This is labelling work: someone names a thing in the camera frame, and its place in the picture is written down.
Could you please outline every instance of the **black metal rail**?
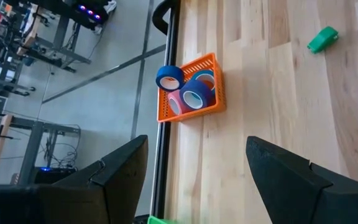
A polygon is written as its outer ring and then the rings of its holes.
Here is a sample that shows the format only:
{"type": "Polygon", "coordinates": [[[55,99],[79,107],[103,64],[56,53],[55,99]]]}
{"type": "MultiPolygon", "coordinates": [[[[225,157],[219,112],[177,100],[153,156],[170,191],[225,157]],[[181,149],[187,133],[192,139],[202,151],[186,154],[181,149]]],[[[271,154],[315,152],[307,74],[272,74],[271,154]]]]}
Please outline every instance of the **black metal rail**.
{"type": "MultiPolygon", "coordinates": [[[[177,59],[178,27],[180,17],[180,0],[165,0],[153,13],[154,26],[167,35],[165,65],[175,65],[177,59]],[[170,20],[166,23],[163,16],[169,11],[170,20]]],[[[157,160],[155,161],[154,191],[151,215],[163,218],[165,212],[165,191],[167,188],[167,170],[169,157],[171,123],[161,123],[158,127],[157,160]]]]}

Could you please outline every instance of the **pink tape roll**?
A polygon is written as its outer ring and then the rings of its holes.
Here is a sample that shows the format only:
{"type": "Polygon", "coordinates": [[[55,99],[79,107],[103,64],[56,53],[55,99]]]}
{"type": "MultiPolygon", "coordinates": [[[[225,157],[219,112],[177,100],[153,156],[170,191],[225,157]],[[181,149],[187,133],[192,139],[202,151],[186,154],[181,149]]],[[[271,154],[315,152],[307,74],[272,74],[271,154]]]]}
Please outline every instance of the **pink tape roll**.
{"type": "Polygon", "coordinates": [[[176,115],[184,114],[192,111],[189,107],[186,106],[184,102],[180,99],[180,90],[175,90],[168,94],[168,102],[172,111],[176,115]]]}

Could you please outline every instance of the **green plastic piece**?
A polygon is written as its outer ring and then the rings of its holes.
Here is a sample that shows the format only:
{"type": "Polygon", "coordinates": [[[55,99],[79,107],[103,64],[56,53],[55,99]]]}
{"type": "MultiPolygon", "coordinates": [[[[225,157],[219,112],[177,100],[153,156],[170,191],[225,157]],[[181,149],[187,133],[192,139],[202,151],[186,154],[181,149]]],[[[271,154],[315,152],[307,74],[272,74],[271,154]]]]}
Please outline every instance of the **green plastic piece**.
{"type": "Polygon", "coordinates": [[[338,31],[327,26],[308,44],[312,53],[317,54],[338,40],[338,31]]]}
{"type": "Polygon", "coordinates": [[[154,216],[149,216],[149,220],[147,222],[147,224],[177,224],[174,221],[169,221],[169,220],[161,220],[159,218],[155,218],[154,216]]]}

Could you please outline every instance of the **blue light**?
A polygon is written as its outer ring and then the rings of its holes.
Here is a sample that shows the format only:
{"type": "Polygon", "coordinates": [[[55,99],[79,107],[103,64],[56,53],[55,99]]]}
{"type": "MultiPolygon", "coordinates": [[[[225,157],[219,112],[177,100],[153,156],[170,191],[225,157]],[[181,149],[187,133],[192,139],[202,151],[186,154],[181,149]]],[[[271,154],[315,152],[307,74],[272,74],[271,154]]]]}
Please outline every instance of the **blue light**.
{"type": "Polygon", "coordinates": [[[50,171],[50,167],[41,167],[40,169],[43,171],[50,171]]]}

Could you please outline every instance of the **orange basket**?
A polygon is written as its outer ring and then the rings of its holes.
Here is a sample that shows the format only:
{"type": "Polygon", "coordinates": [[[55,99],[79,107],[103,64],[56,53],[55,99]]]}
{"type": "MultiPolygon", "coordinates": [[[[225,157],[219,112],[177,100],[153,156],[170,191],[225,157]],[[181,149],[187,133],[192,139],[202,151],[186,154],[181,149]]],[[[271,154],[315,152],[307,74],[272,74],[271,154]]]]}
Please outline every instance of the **orange basket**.
{"type": "Polygon", "coordinates": [[[176,115],[168,102],[168,92],[158,89],[158,122],[166,121],[183,121],[184,119],[194,118],[209,113],[224,111],[226,109],[226,96],[224,94],[223,72],[214,53],[207,54],[197,60],[194,60],[181,67],[185,73],[185,82],[190,80],[192,76],[200,70],[212,70],[214,72],[215,81],[215,104],[191,111],[185,114],[176,115]]]}

